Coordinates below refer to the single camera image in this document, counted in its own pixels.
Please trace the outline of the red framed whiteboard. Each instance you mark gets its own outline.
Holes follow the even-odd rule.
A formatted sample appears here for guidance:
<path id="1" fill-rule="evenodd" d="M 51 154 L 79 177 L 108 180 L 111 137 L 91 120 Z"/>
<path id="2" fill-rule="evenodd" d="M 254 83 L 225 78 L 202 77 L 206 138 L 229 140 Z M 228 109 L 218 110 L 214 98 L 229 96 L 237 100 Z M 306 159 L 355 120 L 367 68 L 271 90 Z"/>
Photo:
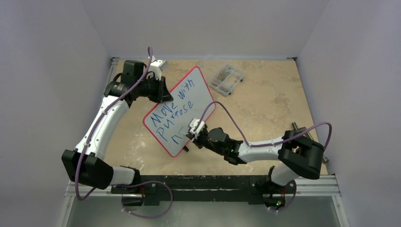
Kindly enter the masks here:
<path id="1" fill-rule="evenodd" d="M 185 136 L 193 118 L 200 118 L 214 101 L 198 66 L 193 67 L 170 90 L 173 101 L 157 104 L 143 118 L 143 124 L 171 156 L 177 156 L 189 142 Z"/>

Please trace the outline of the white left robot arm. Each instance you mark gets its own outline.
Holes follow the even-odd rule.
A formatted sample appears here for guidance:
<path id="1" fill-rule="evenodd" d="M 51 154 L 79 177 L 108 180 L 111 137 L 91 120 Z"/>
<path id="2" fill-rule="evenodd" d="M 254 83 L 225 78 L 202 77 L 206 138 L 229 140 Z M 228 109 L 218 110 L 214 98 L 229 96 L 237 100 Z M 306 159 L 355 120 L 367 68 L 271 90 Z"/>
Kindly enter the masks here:
<path id="1" fill-rule="evenodd" d="M 71 181 L 97 189 L 122 184 L 128 193 L 140 190 L 138 170 L 108 165 L 104 161 L 105 153 L 120 120 L 137 98 L 146 97 L 157 104 L 173 101 L 162 76 L 167 67 L 166 60 L 154 57 L 148 64 L 124 62 L 122 72 L 106 86 L 100 109 L 84 138 L 61 156 Z"/>

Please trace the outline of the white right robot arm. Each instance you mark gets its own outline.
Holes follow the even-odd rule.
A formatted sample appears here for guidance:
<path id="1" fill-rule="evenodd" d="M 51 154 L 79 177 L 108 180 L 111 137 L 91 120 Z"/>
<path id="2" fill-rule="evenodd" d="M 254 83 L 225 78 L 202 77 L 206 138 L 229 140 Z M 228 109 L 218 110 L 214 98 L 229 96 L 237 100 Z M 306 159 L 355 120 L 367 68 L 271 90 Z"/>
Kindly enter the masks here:
<path id="1" fill-rule="evenodd" d="M 280 165 L 270 168 L 265 180 L 270 192 L 278 192 L 299 177 L 320 178 L 324 146 L 298 131 L 285 131 L 282 137 L 250 144 L 230 138 L 222 128 L 210 131 L 207 128 L 201 131 L 190 129 L 185 136 L 199 149 L 211 150 L 233 165 L 262 160 L 281 161 Z"/>

